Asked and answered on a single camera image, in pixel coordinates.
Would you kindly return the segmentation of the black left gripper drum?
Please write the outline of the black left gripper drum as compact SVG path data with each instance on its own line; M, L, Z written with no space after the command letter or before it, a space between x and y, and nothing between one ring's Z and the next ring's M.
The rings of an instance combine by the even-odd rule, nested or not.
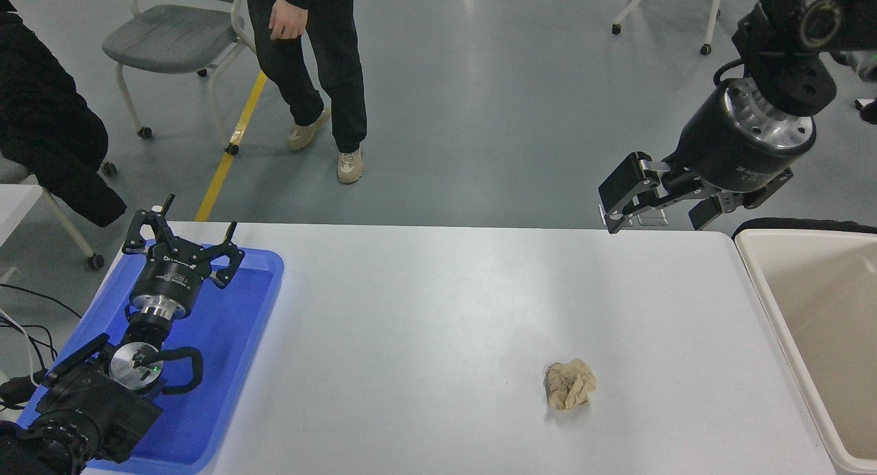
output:
M178 308L192 308L211 263L193 260L193 254L178 253L163 245L148 247L147 260L134 285L134 306L144 308L159 298L172 300Z

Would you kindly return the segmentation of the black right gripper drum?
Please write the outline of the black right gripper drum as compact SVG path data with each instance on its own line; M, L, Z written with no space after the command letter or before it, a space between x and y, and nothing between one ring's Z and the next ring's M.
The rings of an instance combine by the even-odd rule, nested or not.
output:
M752 192L814 143L812 118L783 112L755 84L720 84L684 126L674 166L720 190Z

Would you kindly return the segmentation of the person's right hand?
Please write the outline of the person's right hand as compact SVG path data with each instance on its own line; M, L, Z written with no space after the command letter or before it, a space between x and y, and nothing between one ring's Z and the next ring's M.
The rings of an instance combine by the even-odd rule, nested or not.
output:
M309 10L276 0L269 19L270 40L297 40L304 34Z

